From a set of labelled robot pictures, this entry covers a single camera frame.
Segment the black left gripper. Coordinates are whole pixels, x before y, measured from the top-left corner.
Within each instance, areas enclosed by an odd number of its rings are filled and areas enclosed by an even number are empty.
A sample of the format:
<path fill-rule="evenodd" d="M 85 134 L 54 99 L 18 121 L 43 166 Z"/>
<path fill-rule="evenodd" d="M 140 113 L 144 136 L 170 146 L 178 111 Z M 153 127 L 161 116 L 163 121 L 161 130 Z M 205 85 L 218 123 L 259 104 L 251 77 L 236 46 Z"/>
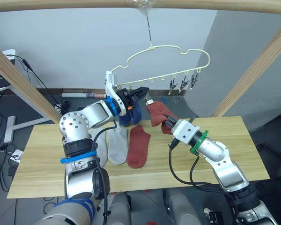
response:
<path fill-rule="evenodd" d="M 117 95 L 123 102 L 125 109 L 129 111 L 133 109 L 134 102 L 144 98 L 148 91 L 148 87 L 139 87 L 133 91 L 123 88 L 117 91 Z"/>

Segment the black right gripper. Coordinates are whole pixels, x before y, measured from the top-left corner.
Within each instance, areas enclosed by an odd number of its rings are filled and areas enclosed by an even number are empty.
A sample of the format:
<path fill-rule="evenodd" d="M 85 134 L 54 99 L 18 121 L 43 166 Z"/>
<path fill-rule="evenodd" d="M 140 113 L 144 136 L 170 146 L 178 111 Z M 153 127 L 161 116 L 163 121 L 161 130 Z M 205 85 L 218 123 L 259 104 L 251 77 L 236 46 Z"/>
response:
<path fill-rule="evenodd" d="M 166 121 L 164 123 L 165 123 L 166 127 L 168 128 L 166 131 L 166 134 L 171 135 L 172 134 L 171 130 L 177 124 L 179 119 L 177 119 L 176 117 L 170 116 L 170 115 L 166 115 L 166 114 L 164 114 L 164 117 L 166 118 Z"/>

